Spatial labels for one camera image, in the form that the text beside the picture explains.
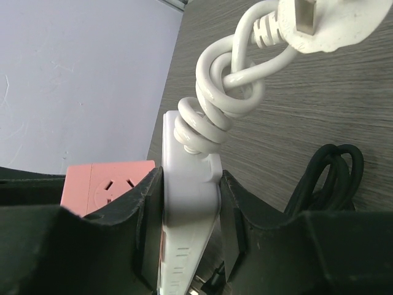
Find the wood grain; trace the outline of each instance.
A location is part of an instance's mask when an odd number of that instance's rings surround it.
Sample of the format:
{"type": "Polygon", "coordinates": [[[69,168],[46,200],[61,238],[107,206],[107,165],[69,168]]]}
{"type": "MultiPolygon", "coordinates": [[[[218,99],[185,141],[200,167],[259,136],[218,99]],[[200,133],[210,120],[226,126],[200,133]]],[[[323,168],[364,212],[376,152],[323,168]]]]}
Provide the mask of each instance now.
{"type": "MultiPolygon", "coordinates": [[[[161,163],[162,115],[195,95],[195,64],[212,42],[233,34],[244,11],[257,1],[197,0],[186,7],[150,146],[161,163]]],[[[323,144],[355,144],[365,171],[358,210],[393,210],[393,13],[363,43],[334,53],[300,55],[267,79],[267,97],[239,119],[221,159],[250,192],[283,210],[314,152],[323,144]]],[[[257,63],[282,50],[250,49],[257,63]]],[[[218,266],[220,241],[213,237],[198,275],[218,266]]]]}

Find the electrical outlet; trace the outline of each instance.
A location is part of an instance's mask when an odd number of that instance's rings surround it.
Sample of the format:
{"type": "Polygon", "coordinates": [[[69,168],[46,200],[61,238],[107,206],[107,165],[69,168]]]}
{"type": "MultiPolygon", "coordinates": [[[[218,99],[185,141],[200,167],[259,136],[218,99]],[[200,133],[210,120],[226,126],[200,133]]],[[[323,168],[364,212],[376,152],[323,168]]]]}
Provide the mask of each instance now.
{"type": "Polygon", "coordinates": [[[70,166],[61,206],[85,216],[134,188],[154,167],[154,161],[70,166]]]}

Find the white cable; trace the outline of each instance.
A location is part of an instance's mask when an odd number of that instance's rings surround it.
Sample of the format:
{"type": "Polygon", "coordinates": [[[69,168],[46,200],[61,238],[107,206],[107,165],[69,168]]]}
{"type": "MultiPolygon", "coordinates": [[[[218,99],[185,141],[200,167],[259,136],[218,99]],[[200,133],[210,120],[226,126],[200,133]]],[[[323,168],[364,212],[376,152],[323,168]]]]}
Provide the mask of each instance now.
{"type": "Polygon", "coordinates": [[[231,118],[245,116],[261,104],[265,94],[263,78],[285,68],[296,57],[297,51],[289,46],[260,65],[255,65],[246,56],[250,42],[259,47],[284,42],[278,30],[277,8],[277,0],[255,4],[241,17],[234,35],[211,44],[199,57],[197,98],[181,99],[180,116],[175,121],[175,138],[184,144],[187,152],[216,153],[228,138],[231,118]],[[223,70],[229,66],[232,73],[222,78],[223,70]],[[242,87],[243,100],[228,95],[236,87],[242,87]]]}

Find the white panel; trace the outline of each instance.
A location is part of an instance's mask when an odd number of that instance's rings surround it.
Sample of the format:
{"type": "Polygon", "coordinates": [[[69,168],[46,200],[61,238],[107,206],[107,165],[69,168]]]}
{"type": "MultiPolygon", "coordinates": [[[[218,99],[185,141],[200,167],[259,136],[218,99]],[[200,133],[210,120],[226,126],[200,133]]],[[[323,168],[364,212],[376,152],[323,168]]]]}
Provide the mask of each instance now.
{"type": "Polygon", "coordinates": [[[0,166],[146,159],[181,17],[157,0],[0,1],[0,166]]]}

